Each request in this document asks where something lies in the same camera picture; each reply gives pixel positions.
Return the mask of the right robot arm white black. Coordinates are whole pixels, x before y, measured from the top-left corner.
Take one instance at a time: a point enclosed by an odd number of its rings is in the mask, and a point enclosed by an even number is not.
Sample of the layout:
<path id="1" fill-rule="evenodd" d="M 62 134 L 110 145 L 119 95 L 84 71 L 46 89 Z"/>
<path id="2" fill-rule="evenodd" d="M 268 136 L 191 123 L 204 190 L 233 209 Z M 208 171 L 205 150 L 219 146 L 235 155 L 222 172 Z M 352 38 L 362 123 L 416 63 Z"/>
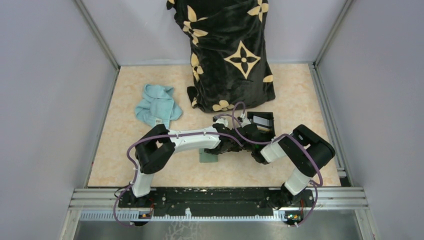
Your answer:
<path id="1" fill-rule="evenodd" d="M 303 124 L 280 137 L 267 136 L 254 124 L 236 128 L 235 132 L 252 146 L 251 155 L 256 162 L 267 165 L 288 157 L 294 164 L 292 174 L 281 186 L 281 199 L 287 206 L 295 206 L 301 200 L 301 192 L 314 176 L 323 184 L 320 169 L 336 155 L 329 142 Z"/>

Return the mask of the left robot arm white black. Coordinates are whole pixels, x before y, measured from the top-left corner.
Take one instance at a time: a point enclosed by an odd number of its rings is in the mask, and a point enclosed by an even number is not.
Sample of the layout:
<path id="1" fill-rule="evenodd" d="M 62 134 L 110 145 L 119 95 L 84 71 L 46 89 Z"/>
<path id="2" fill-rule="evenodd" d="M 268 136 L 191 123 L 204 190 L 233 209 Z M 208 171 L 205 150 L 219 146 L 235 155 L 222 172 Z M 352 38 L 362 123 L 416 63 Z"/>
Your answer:
<path id="1" fill-rule="evenodd" d="M 164 124 L 156 125 L 128 149 L 128 152 L 135 150 L 136 158 L 131 202 L 138 207 L 149 203 L 154 174 L 165 167 L 173 154 L 204 149 L 219 155 L 233 148 L 242 149 L 243 143 L 224 123 L 187 131 L 169 130 Z"/>

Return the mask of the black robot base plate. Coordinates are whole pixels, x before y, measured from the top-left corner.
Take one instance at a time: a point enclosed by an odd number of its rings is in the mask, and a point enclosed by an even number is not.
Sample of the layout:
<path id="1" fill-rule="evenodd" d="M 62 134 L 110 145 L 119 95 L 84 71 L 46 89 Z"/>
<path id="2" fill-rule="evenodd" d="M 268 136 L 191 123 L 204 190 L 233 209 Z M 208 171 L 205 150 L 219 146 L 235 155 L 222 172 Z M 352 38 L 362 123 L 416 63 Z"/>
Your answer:
<path id="1" fill-rule="evenodd" d="M 128 190 L 117 205 L 148 208 L 155 217 L 183 216 L 186 209 L 193 217 L 270 217 L 280 208 L 309 208 L 313 202 L 310 189 L 293 196 L 279 187 L 157 187 L 141 197 Z"/>

